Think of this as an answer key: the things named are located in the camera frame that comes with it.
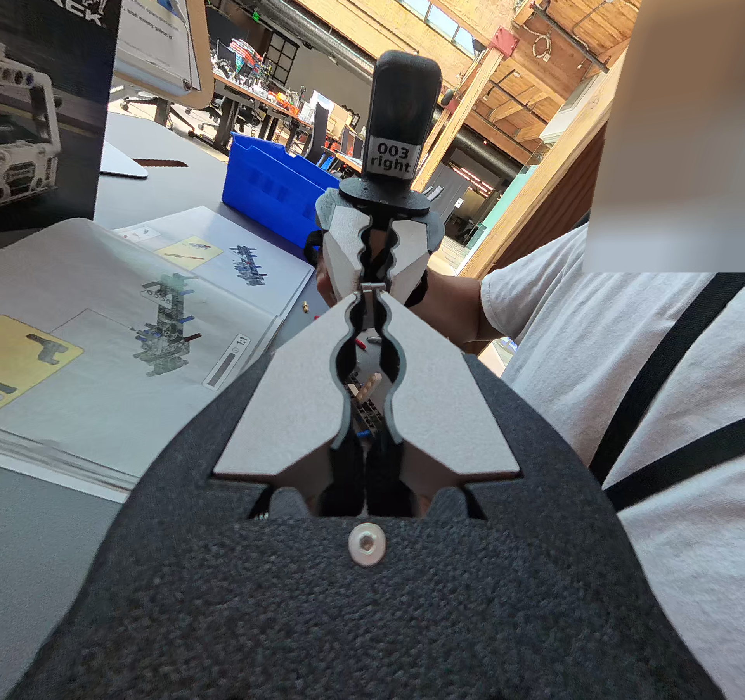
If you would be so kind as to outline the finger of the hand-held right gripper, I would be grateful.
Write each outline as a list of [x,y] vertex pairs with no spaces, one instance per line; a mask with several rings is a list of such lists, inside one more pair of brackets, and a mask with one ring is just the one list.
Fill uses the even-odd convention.
[[365,248],[362,235],[371,224],[371,216],[354,207],[322,207],[322,256],[337,304],[359,289]]
[[392,298],[405,304],[421,281],[430,253],[427,224],[414,220],[393,221],[393,243],[386,258],[386,286]]

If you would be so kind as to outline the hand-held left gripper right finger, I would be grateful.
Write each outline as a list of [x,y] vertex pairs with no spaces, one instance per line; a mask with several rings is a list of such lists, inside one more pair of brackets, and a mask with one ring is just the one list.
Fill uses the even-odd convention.
[[521,477],[464,353],[387,292],[376,292],[376,331],[376,513],[420,513],[443,489]]

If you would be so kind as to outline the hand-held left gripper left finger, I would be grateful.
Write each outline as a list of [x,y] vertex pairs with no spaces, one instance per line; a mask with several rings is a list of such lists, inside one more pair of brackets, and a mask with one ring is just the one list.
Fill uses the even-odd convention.
[[356,366],[362,295],[351,294],[276,350],[213,475],[302,494],[318,515],[362,510],[362,449],[344,381]]

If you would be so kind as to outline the person's right forearm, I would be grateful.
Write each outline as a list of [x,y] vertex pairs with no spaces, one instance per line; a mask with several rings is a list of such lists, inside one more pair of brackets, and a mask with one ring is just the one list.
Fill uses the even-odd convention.
[[466,354],[477,354],[492,334],[483,312],[481,281],[427,268],[427,289],[411,310]]

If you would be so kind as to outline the partly built lego chassis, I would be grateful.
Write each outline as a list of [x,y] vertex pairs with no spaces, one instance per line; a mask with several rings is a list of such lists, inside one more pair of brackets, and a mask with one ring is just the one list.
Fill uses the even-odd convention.
[[359,426],[358,437],[375,438],[379,435],[384,418],[373,402],[373,393],[381,384],[383,375],[373,372],[367,379],[360,380],[357,371],[350,373],[347,390],[351,397],[352,415]]

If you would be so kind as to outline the open lego instruction booklet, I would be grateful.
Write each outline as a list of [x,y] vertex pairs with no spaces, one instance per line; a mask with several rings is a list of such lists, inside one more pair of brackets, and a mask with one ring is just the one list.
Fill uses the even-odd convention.
[[198,207],[2,249],[2,469],[124,500],[274,339],[312,275]]

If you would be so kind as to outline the dark lego set box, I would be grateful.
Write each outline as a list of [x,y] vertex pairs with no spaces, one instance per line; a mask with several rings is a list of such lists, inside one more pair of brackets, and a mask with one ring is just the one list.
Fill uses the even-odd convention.
[[94,218],[122,0],[1,0],[1,231]]

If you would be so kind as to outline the person's right hand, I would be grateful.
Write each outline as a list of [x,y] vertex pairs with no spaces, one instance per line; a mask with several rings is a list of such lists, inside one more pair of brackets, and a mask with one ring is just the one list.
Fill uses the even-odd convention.
[[334,307],[338,299],[335,295],[333,285],[331,283],[331,277],[326,267],[325,260],[322,253],[319,252],[317,257],[317,264],[315,267],[316,286],[319,295],[323,302],[329,307]]

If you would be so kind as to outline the wooden support column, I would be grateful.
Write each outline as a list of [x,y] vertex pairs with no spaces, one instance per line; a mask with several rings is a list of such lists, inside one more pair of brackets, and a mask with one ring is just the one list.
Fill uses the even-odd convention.
[[423,192],[426,183],[440,165],[442,157],[457,136],[487,81],[505,59],[504,53],[491,44],[470,65],[453,98],[443,107],[432,131],[424,140],[421,160],[411,183],[411,190]]

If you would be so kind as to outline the black office chair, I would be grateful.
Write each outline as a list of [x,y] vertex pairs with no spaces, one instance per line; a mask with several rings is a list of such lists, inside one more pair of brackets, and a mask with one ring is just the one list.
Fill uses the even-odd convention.
[[318,101],[314,107],[313,128],[303,147],[303,158],[318,166],[326,151],[329,110]]

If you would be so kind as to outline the blue plastic bin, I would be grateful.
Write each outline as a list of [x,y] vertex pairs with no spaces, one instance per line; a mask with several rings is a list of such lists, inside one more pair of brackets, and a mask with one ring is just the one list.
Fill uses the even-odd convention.
[[298,247],[317,229],[315,204],[340,180],[283,145],[232,133],[222,201]]

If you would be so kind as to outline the cluttered background workbench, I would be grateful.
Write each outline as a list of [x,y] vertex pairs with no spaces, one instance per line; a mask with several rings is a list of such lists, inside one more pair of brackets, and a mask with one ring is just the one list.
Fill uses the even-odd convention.
[[292,99],[269,88],[271,64],[241,40],[225,44],[216,40],[211,47],[213,99],[211,117],[215,121],[212,145],[227,153],[235,130],[257,130],[261,140],[273,141],[285,128],[288,152],[305,156],[312,141],[313,123],[300,118]]

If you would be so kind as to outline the person in white shirt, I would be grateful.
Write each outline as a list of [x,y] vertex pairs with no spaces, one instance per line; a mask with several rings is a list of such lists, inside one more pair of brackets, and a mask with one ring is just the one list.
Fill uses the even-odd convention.
[[585,273],[587,226],[496,270],[506,384],[588,466],[669,621],[743,698],[743,274]]

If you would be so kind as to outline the white flat board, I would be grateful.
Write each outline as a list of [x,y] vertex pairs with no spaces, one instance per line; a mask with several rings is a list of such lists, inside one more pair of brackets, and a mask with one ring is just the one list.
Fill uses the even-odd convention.
[[148,178],[147,169],[135,162],[128,155],[106,139],[102,148],[100,161],[100,175],[121,177],[131,180],[145,180]]

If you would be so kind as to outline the printed sign board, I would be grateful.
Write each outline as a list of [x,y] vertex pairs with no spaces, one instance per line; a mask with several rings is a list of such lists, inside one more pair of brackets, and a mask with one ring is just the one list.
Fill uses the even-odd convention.
[[115,74],[185,107],[215,89],[204,0],[122,0]]

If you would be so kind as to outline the red wall box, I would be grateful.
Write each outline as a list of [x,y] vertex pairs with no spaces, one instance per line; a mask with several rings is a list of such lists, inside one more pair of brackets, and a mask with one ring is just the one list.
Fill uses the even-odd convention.
[[519,36],[515,35],[508,27],[501,25],[492,36],[488,44],[489,56],[496,57],[495,66],[508,60],[513,55],[518,43]]

